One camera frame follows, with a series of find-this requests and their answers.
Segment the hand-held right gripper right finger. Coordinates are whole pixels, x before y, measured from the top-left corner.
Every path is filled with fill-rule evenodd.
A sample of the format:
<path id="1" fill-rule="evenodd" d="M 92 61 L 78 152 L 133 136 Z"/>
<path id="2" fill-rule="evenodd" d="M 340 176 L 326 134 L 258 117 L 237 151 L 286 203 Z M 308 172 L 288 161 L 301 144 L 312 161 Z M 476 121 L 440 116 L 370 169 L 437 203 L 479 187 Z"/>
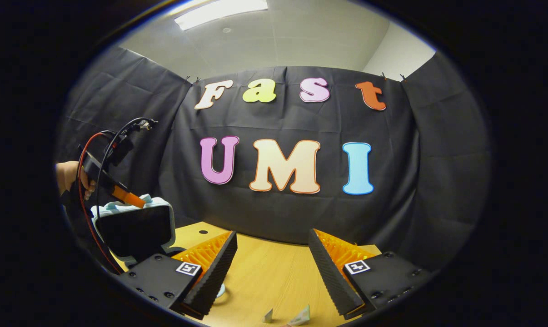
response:
<path id="1" fill-rule="evenodd" d="M 338 314 L 344 319 L 384 311 L 433 278 L 433 272 L 386 251 L 372 254 L 315 228 L 309 250 Z"/>

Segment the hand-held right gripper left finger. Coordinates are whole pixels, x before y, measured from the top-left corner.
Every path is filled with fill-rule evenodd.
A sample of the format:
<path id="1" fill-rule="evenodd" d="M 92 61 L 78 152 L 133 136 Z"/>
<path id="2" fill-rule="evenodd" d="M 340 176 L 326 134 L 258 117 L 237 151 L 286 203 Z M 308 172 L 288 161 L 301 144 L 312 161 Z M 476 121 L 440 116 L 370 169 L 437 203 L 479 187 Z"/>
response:
<path id="1" fill-rule="evenodd" d="M 237 233 L 228 231 L 172 257 L 152 254 L 118 279 L 158 306 L 201 320 L 209 314 L 237 248 Z"/>

